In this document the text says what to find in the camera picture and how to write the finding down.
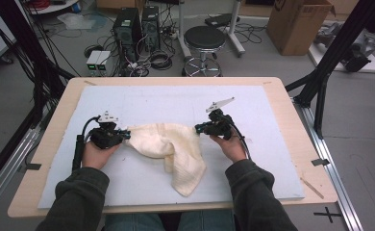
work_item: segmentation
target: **person's left hand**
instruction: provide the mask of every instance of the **person's left hand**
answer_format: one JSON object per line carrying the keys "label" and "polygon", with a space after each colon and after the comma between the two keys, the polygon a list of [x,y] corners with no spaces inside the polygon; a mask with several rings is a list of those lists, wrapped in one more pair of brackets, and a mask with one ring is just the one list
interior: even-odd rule
{"label": "person's left hand", "polygon": [[92,141],[87,142],[83,153],[83,167],[93,167],[96,169],[103,168],[111,155],[120,145],[121,144],[107,149],[100,149]]}

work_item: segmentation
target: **person's leg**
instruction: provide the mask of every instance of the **person's leg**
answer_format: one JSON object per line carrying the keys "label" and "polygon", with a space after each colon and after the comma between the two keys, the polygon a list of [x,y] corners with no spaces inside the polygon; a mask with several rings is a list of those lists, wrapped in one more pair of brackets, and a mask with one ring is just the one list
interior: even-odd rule
{"label": "person's leg", "polygon": [[158,214],[106,215],[105,231],[164,231]]}
{"label": "person's leg", "polygon": [[178,231],[235,231],[232,210],[203,210],[184,212]]}

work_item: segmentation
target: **dark green sleeve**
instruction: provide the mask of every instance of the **dark green sleeve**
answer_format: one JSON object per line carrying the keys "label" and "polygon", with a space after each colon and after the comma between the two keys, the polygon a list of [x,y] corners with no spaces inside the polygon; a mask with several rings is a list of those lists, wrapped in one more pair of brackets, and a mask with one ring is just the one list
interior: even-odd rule
{"label": "dark green sleeve", "polygon": [[226,170],[241,230],[297,230],[273,192],[274,176],[250,160]]}
{"label": "dark green sleeve", "polygon": [[37,230],[97,229],[110,179],[102,171],[83,167],[56,186],[56,200]]}

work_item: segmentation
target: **cream towel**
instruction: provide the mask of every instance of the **cream towel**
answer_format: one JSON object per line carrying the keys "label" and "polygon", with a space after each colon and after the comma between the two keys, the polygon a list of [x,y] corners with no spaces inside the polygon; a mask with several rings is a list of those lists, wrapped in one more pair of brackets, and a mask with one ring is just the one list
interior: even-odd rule
{"label": "cream towel", "polygon": [[128,127],[131,138],[125,141],[140,154],[164,158],[164,169],[172,172],[172,187],[189,196],[206,169],[193,127],[175,123],[155,123]]}

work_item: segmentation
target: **stool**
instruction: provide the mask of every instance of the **stool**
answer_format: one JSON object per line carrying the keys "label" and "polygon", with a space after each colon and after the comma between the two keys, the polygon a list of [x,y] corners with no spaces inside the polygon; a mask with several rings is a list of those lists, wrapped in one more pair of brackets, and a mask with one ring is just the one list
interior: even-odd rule
{"label": "stool", "polygon": [[197,26],[185,32],[185,44],[188,48],[199,51],[200,58],[192,58],[185,63],[183,76],[220,77],[220,65],[214,60],[206,58],[207,53],[220,50],[226,39],[224,33],[210,26]]}

